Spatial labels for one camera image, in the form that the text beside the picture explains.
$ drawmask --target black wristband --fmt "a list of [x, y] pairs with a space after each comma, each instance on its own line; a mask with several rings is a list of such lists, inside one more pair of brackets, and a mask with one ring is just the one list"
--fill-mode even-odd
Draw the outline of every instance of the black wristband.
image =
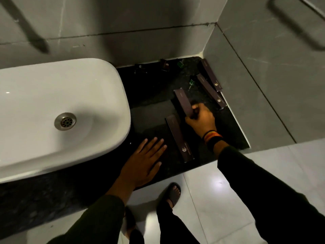
[[220, 140], [223, 140], [223, 138], [220, 136], [212, 137], [206, 144], [208, 146], [208, 149], [213, 152], [214, 145], [218, 143]]
[[217, 131], [215, 131], [215, 130], [207, 131], [207, 132], [203, 135], [203, 137], [202, 137], [202, 140], [203, 140], [203, 141], [204, 141], [205, 136], [206, 136], [208, 133], [210, 133], [210, 132], [217, 132]]

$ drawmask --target white ceramic sink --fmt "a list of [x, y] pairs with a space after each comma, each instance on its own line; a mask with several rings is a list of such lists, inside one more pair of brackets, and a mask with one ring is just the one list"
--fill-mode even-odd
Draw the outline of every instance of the white ceramic sink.
[[[67, 112], [75, 125], [60, 131], [54, 121]], [[94, 58], [1, 69], [0, 113], [0, 183], [103, 155], [131, 125], [117, 70]]]

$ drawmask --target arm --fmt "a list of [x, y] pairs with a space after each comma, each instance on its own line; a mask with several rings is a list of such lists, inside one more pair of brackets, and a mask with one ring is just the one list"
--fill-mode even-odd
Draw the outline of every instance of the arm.
[[65, 243], [117, 243], [124, 208], [133, 190], [153, 179], [161, 162], [156, 163], [163, 154], [164, 140], [153, 146], [154, 138], [146, 146], [145, 139], [125, 163], [120, 176], [108, 192], [90, 206], [66, 234], [52, 239], [48, 244]]
[[[204, 104], [197, 120], [186, 118], [200, 137], [215, 130], [214, 117]], [[306, 197], [246, 158], [223, 140], [213, 151], [218, 168], [231, 188], [248, 207], [261, 237], [269, 243], [320, 236], [325, 229], [325, 217], [309, 204]]]

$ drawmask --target slipper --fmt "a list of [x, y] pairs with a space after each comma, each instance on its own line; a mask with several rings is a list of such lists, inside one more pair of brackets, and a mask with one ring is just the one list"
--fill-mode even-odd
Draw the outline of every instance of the slipper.
[[128, 229], [131, 229], [135, 226], [135, 229], [138, 229], [136, 225], [136, 220], [131, 212], [131, 210], [126, 206], [125, 207], [125, 215], [122, 222], [121, 232], [122, 234], [126, 235]]
[[167, 188], [163, 199], [162, 200], [167, 200], [169, 199], [173, 203], [173, 207], [176, 205], [178, 202], [179, 198], [181, 197], [181, 194], [178, 194], [173, 187], [176, 186], [179, 189], [179, 192], [182, 194], [181, 187], [175, 182], [172, 182], [169, 187]]

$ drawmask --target sink drain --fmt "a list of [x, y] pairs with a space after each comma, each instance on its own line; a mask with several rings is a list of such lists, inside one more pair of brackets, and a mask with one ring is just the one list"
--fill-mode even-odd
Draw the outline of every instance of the sink drain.
[[55, 118], [54, 126], [60, 131], [66, 131], [75, 125], [77, 118], [72, 113], [62, 113]]

